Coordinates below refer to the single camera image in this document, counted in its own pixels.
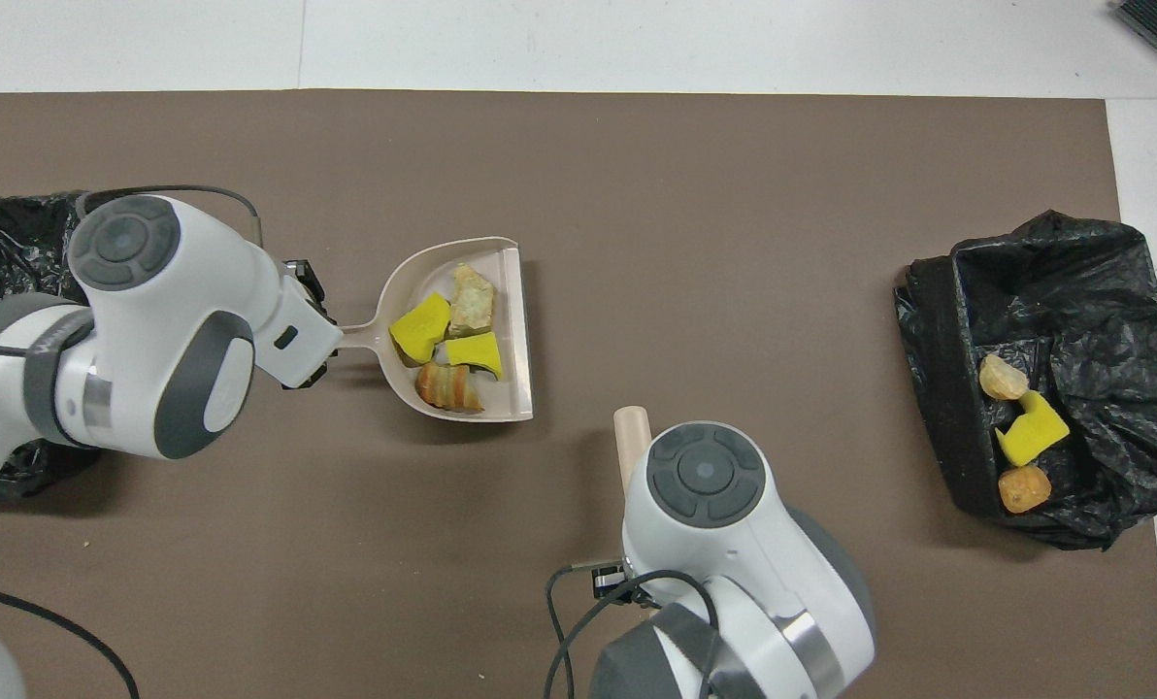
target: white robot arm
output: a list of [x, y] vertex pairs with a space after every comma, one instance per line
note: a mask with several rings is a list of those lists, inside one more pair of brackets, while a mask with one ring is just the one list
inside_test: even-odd
[[285, 267], [189, 204], [126, 196], [76, 227], [90, 307], [0, 302], [0, 468], [44, 437], [180, 459], [224, 432], [251, 368], [299, 387], [341, 338]]
[[626, 575], [693, 576], [720, 633], [695, 589], [643, 583], [662, 610], [605, 647], [592, 699], [691, 699], [706, 680], [727, 698], [832, 699], [871, 663], [863, 576], [823, 528], [781, 502], [746, 434], [710, 421], [673, 426], [626, 486]]

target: brown table surface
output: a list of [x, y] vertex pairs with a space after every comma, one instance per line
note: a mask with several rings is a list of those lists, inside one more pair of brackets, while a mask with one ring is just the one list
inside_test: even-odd
[[[1046, 208], [1117, 219], [1100, 102], [0, 94], [0, 196], [174, 182], [249, 196], [340, 323], [415, 250], [516, 238], [536, 418], [415, 414], [342, 353], [302, 392], [260, 375], [191, 459], [105, 455], [1, 506], [0, 588], [94, 630], [143, 696], [538, 696], [546, 577], [619, 554], [632, 403], [746, 431], [853, 554], [879, 642], [848, 696], [1157, 696], [1151, 527], [1060, 552], [957, 512], [890, 295]], [[559, 594], [567, 624], [591, 602]], [[640, 618], [584, 634], [580, 690]], [[34, 696], [120, 693], [42, 620], [0, 608], [0, 637]]]

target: black plastic bag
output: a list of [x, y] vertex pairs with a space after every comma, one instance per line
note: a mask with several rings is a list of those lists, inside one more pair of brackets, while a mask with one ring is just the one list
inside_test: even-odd
[[[15, 293], [56, 293], [84, 304], [87, 297], [65, 264], [78, 226], [80, 191], [0, 198], [0, 300]], [[19, 448], [0, 472], [0, 499], [36, 494], [95, 462], [98, 451], [36, 441]]]
[[[894, 289], [907, 366], [937, 463], [964, 512], [1057, 549], [1107, 549], [1157, 514], [1157, 285], [1133, 227], [1044, 213], [1010, 235], [916, 260]], [[1005, 512], [1014, 468], [994, 428], [1020, 411], [979, 389], [979, 361], [1026, 371], [1070, 435], [1036, 462], [1047, 503]]]

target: white floor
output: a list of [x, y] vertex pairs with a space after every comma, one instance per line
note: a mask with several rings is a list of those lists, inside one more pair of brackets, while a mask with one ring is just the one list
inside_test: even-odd
[[1157, 264], [1157, 53], [1106, 0], [0, 0], [0, 93], [289, 88], [1104, 98]]

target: white dustpan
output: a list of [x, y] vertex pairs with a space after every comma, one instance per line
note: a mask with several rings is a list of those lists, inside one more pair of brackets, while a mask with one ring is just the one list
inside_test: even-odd
[[[414, 390], [418, 367], [408, 367], [389, 336], [389, 325], [405, 316], [429, 293], [454, 297], [454, 270], [459, 263], [471, 265], [498, 288], [493, 306], [493, 333], [502, 354], [503, 377], [489, 371], [472, 371], [471, 378], [485, 406], [481, 413], [458, 413], [429, 406]], [[469, 238], [436, 244], [410, 256], [389, 275], [379, 292], [379, 306], [370, 323], [342, 326], [345, 337], [338, 348], [366, 346], [379, 358], [379, 368], [401, 398], [415, 411], [464, 424], [504, 424], [530, 420], [531, 371], [526, 351], [526, 312], [522, 303], [522, 262], [517, 243], [510, 238]]]

